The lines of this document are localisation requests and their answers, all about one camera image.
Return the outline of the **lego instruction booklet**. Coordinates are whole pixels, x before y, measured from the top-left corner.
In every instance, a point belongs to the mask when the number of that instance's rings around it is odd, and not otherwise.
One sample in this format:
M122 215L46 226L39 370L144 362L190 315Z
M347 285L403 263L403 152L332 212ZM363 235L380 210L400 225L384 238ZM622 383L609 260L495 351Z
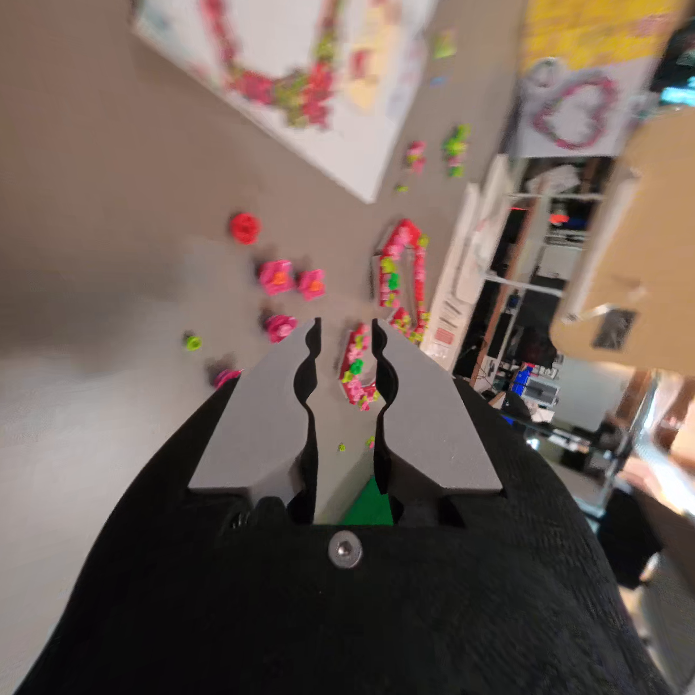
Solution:
M438 1L134 1L161 57L372 204L427 63Z

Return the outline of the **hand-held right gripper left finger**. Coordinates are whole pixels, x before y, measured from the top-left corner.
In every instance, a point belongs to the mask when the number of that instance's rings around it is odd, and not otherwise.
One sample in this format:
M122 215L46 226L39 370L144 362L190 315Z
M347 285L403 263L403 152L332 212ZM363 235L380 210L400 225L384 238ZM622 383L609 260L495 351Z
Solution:
M317 440L308 399L317 387L322 321L300 325L236 381L188 488L250 502L315 502Z

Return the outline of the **green flat sheet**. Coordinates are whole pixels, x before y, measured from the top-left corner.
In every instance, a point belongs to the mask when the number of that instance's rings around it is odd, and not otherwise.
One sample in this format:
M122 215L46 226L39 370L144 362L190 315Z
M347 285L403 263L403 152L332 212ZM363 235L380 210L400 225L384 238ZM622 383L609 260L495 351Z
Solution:
M393 526L393 515L387 494L382 494L371 476L352 505L343 515L343 526Z

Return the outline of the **lego set box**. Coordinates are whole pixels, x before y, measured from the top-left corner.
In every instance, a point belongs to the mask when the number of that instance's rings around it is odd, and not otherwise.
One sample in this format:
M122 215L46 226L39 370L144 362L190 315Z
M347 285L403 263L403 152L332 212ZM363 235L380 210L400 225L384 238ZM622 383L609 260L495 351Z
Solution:
M689 1L529 1L520 106L510 147L519 159L616 157Z

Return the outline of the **long red lego heart section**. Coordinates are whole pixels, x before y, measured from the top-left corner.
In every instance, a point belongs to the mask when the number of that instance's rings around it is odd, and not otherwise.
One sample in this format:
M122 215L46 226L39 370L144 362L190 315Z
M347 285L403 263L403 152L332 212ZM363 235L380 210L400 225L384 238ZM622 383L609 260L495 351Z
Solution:
M372 257L372 296L381 308L410 307L426 312L429 237L409 218L401 218Z

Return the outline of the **dark pink lego rose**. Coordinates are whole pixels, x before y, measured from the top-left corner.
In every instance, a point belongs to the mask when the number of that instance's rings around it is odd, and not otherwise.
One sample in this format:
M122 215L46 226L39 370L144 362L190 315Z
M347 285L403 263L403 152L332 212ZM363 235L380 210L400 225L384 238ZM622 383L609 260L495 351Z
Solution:
M294 316L275 314L265 320L264 329L270 343L278 344L291 335L297 325L298 320Z

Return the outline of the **metal storage shelf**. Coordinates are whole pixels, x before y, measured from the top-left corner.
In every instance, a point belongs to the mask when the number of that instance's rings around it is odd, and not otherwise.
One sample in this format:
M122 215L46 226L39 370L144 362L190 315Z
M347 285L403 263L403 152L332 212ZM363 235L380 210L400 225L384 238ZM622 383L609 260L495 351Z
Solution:
M475 300L454 367L477 391L506 389L523 362L551 358L549 328L603 199L614 157L511 159L501 197L480 215L470 251Z

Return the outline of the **curved red lego heart section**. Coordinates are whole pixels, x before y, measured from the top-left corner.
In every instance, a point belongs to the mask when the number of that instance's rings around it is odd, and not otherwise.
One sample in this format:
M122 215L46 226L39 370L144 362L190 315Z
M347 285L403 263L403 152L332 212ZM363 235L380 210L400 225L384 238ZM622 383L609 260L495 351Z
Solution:
M366 363L371 355L370 351L370 326L360 323L348 333L338 380L348 403L361 412L369 412L370 407L380 398L375 368Z

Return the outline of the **cardboard box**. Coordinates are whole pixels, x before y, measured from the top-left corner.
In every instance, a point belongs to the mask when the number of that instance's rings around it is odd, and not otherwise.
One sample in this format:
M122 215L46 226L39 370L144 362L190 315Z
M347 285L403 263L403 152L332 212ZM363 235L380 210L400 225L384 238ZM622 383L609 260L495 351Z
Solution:
M693 377L693 108L634 131L587 235L550 328L558 352Z

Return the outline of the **red round lego piece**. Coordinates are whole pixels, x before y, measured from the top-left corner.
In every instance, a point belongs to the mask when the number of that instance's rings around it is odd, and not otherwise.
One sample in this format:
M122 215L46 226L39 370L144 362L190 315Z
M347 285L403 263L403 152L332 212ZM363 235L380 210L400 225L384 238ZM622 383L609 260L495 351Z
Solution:
M230 237L239 245L254 245L262 230L260 219L251 213L240 212L229 219Z

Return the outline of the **white panel with labels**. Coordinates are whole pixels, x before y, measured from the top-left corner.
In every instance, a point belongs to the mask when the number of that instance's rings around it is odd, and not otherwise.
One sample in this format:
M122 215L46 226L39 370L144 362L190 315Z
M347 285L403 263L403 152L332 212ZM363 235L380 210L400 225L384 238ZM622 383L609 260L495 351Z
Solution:
M514 186L509 157L491 161L483 184L468 183L430 307L421 350L452 372L496 253Z

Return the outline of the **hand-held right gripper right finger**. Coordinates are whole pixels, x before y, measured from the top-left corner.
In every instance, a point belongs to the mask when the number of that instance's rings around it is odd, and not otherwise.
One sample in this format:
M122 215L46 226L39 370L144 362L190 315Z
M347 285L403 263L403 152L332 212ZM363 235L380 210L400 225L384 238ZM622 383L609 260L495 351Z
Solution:
M371 326L379 412L373 470L393 498L491 495L502 483L447 371L383 319Z

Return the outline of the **green lego leaf cluster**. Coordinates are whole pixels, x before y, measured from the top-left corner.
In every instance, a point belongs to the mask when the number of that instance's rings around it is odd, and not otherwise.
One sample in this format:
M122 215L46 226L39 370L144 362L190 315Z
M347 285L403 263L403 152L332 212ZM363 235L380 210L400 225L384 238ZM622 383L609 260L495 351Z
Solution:
M443 160L449 178L462 178L464 175L464 160L470 134L471 126L469 124L457 125L442 144Z

